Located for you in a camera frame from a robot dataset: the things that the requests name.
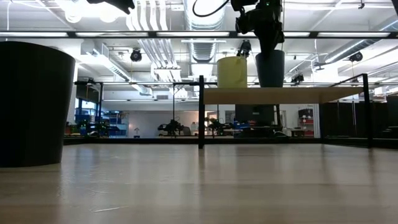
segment black metal frame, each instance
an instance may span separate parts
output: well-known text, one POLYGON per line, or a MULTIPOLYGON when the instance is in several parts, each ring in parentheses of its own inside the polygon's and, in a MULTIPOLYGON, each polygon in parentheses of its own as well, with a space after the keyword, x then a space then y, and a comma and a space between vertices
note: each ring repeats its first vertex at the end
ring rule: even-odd
MULTIPOLYGON (((285 30, 284 33, 285 33, 285 39, 364 40, 364 39, 396 39, 398 36, 398 32, 384 32, 384 31, 285 30)), ((15 39, 26 39, 26 38, 29 39, 147 39, 147 38, 150 39, 257 39, 257 37, 254 34, 240 35, 235 30, 218 30, 218 31, 213 31, 213 30, 167 30, 167 31, 0 30, 0 37, 9 38, 9 39, 12 38, 15 39), (43 33, 46 35, 45 36, 37 35, 39 33, 43 33)))
MULTIPOLYGON (((199 135, 197 139, 177 139, 177 138, 169 138, 169 139, 82 139, 81 141, 76 139, 66 139, 65 144, 81 144, 81 143, 126 143, 126 144, 198 144, 199 149, 204 149, 205 144, 286 144, 286 143, 305 143, 305 144, 341 144, 341 145, 352 145, 359 147, 373 147, 376 142, 377 145, 386 147, 389 144, 396 145, 396 143, 392 143, 392 140, 388 139, 377 139, 374 141, 373 139, 373 121, 372 121, 372 111, 371 111, 371 99, 369 95, 369 82, 368 82, 368 74, 360 74, 354 77, 348 78, 338 83, 334 83, 329 87, 338 86, 340 84, 346 83, 355 78, 363 78, 363 83, 355 83, 355 85, 363 84, 364 91, 364 99, 365 99, 365 119, 366 119, 366 132, 368 134, 368 138, 366 141, 363 139, 341 139, 341 138, 326 138, 324 128, 325 124, 323 122, 323 106, 319 104, 319 116, 320 116, 320 139, 205 139, 205 104, 204 104, 204 91, 205 85, 217 85, 216 82, 205 82, 203 76, 199 77, 199 82, 174 82, 173 89, 175 90, 176 85, 190 85, 190 86, 199 86, 199 104, 198 104, 198 121, 199 121, 199 135)), ((76 82, 76 85, 87 85, 87 84, 101 85, 101 94, 103 92, 103 82, 76 82)), ((175 117, 175 97, 173 95, 173 118, 175 117)))
MULTIPOLYGON (((367 140, 366 140, 366 147, 367 148, 372 148, 373 147, 373 119, 372 119, 372 107, 371 107, 371 99, 370 99, 370 94, 369 94, 369 82, 368 82, 368 74, 367 73, 362 73, 359 75, 355 75, 351 78, 347 78, 341 82, 335 83, 329 87, 334 87, 334 86, 338 86, 342 83, 346 83, 350 80, 354 80, 356 78, 361 78, 363 79, 363 93, 364 93, 364 103, 365 103, 365 122, 366 122, 366 134, 368 136, 367 140)), ((323 106, 321 104, 319 104, 319 117, 320 117, 320 131, 321 131, 321 140, 322 143, 331 143, 333 141, 336 142, 341 142, 344 141, 340 138, 329 138, 326 139, 325 136, 325 132, 324 132, 324 128, 325 128, 325 124, 324 124, 324 116, 323 116, 323 106)), ((352 139, 346 139, 348 142, 357 142, 357 141, 352 141, 352 139)))
MULTIPOLYGON (((354 80, 355 78, 360 78, 360 77, 362 77, 362 79, 363 79, 363 92, 364 92, 364 100, 365 100, 366 133, 368 135, 366 146, 368 148, 372 148, 373 147, 373 121, 372 121, 371 100, 370 100, 370 95, 369 95, 368 74, 362 73, 360 75, 356 75, 356 76, 353 76, 346 80, 343 80, 341 82, 335 83, 329 87, 338 86, 342 83, 346 83, 350 80, 354 80)), ((198 142, 198 148, 203 149, 204 145, 205 145, 205 129, 204 129, 205 122, 204 122, 204 120, 201 122, 201 118, 204 119, 204 117, 205 117, 205 105, 203 104, 203 93, 205 91, 205 86, 204 86, 203 76, 200 76, 200 80, 202 80, 202 81, 199 84, 200 88, 199 88, 199 142, 198 142)), ((323 123, 324 117, 323 117, 322 104, 320 104, 319 108, 320 108, 320 132, 321 132, 320 142, 323 144, 326 142, 331 142, 331 140, 328 139, 326 141, 325 132, 324 132, 325 124, 323 123)), ((279 105, 277 105, 278 124, 280 124, 280 115, 279 114, 280 114, 279 105)), ((262 142, 262 141, 259 141, 257 139, 257 140, 252 140, 252 142, 262 142)))

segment black cylinder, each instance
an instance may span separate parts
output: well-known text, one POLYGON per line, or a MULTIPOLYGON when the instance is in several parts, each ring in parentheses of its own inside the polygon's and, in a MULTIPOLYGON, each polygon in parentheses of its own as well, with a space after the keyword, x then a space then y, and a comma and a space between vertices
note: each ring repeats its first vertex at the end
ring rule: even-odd
POLYGON ((0 167, 59 163, 75 59, 25 42, 0 42, 0 55, 0 167))
MULTIPOLYGON (((270 54, 256 55, 257 75, 261 87, 283 87, 285 76, 285 52, 273 50, 270 54)), ((262 105, 261 114, 270 125, 274 118, 274 105, 262 105)))

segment white ceiling beam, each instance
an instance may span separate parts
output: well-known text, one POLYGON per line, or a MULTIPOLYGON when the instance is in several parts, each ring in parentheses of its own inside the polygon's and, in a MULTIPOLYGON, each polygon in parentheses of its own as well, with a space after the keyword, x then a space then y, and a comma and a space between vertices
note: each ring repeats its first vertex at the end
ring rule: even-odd
POLYGON ((63 25, 65 25, 67 28, 71 30, 76 30, 74 27, 72 27, 65 19, 60 17, 56 12, 54 12, 51 8, 46 5, 46 3, 42 2, 41 0, 35 0, 38 4, 40 4, 42 7, 45 8, 51 15, 53 15, 55 18, 57 18, 63 25))

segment fluorescent light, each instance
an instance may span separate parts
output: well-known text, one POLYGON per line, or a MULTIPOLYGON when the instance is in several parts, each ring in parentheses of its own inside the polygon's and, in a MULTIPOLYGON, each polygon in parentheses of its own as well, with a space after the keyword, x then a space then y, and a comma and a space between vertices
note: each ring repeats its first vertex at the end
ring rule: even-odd
POLYGON ((389 32, 320 32, 318 37, 387 37, 389 32))
POLYGON ((248 32, 247 34, 238 34, 238 37, 255 37, 253 32, 248 32))
POLYGON ((136 100, 128 100, 128 101, 140 101, 140 102, 147 102, 147 101, 155 101, 154 99, 136 99, 136 100))
POLYGON ((229 32, 218 31, 177 31, 177 32, 158 32, 158 37, 227 37, 229 32))
POLYGON ((109 101, 109 102, 120 102, 120 101, 127 101, 127 100, 103 100, 103 101, 109 101))
POLYGON ((172 82, 131 82, 131 84, 138 84, 138 85, 173 85, 172 82))
POLYGON ((183 43, 183 44, 195 44, 195 43, 199 43, 199 44, 222 43, 222 44, 225 44, 226 40, 194 40, 194 39, 190 39, 190 40, 181 40, 181 43, 183 43))
POLYGON ((66 32, 0 32, 0 37, 68 37, 66 32))
POLYGON ((123 82, 123 83, 119 83, 119 82, 109 82, 109 83, 103 83, 104 85, 130 85, 130 83, 128 82, 123 82))
POLYGON ((285 37, 308 37, 309 32, 284 32, 285 37))
POLYGON ((77 32, 78 37, 147 37, 147 32, 77 32))

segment ceiling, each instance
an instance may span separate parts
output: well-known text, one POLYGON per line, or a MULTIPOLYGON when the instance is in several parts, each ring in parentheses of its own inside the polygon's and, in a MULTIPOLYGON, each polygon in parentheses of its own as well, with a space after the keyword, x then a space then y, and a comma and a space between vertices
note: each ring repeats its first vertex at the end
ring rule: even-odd
MULTIPOLYGON (((282 15, 284 19, 284 29, 375 31, 380 29, 380 24, 384 21, 398 19, 390 0, 367 0, 364 2, 366 7, 364 9, 358 9, 359 0, 286 0, 284 2, 284 14, 282 15)), ((166 0, 166 5, 166 20, 169 29, 185 30, 182 0, 166 0)), ((56 7, 58 7, 58 4, 55 1, 45 1, 45 3, 41 3, 39 0, 14 0, 14 3, 10 3, 8 0, 0 0, 0 29, 7 30, 8 22, 9 30, 128 30, 126 26, 126 16, 123 15, 123 13, 121 13, 120 17, 114 22, 110 23, 102 22, 98 17, 83 17, 80 22, 69 23, 65 19, 64 10, 56 7)), ((222 29, 234 30, 235 17, 237 16, 239 16, 239 13, 234 12, 232 7, 228 4, 223 19, 222 29)), ((82 40, 23 39, 21 41, 58 47, 73 55, 80 62, 78 70, 78 76, 80 78, 92 77, 97 81, 108 82, 118 80, 114 77, 113 73, 102 64, 93 62, 92 60, 85 60, 84 57, 78 56, 80 54, 80 44, 82 40)), ((226 39, 225 41, 225 43, 218 44, 216 57, 213 62, 225 56, 235 55, 236 49, 239 47, 242 40, 226 39)), ((288 71, 307 57, 315 54, 326 55, 339 49, 350 41, 351 40, 347 39, 288 39, 283 45, 279 44, 277 49, 281 49, 287 54, 285 59, 285 73, 286 77, 289 77, 292 74, 288 73, 288 71)), ((131 72, 135 80, 152 80, 150 75, 152 63, 143 50, 141 50, 143 55, 140 62, 131 62, 129 59, 132 49, 140 47, 137 39, 96 39, 95 43, 96 45, 105 44, 109 48, 111 58, 123 69, 131 72)), ((188 44, 181 43, 181 39, 171 39, 171 44, 177 63, 181 67, 181 77, 192 77, 188 44)), ((260 52, 258 40, 252 39, 251 45, 254 55, 260 52)), ((375 71, 397 60, 398 51, 391 50, 397 45, 398 40, 382 40, 361 51, 364 55, 364 59, 361 62, 351 64, 351 62, 340 61, 335 63, 334 66, 337 67, 340 77, 352 76, 353 70, 355 74, 375 71)), ((314 71, 310 68, 304 68, 303 72, 308 78, 312 77, 311 74, 314 74, 314 71)), ((396 72, 398 72, 398 67, 389 70, 387 73, 380 73, 373 78, 379 77, 380 79, 381 77, 388 77, 396 72)), ((216 65, 214 65, 212 69, 212 74, 216 75, 216 65)), ((248 58, 248 76, 250 82, 253 82, 257 77, 253 55, 248 58)))

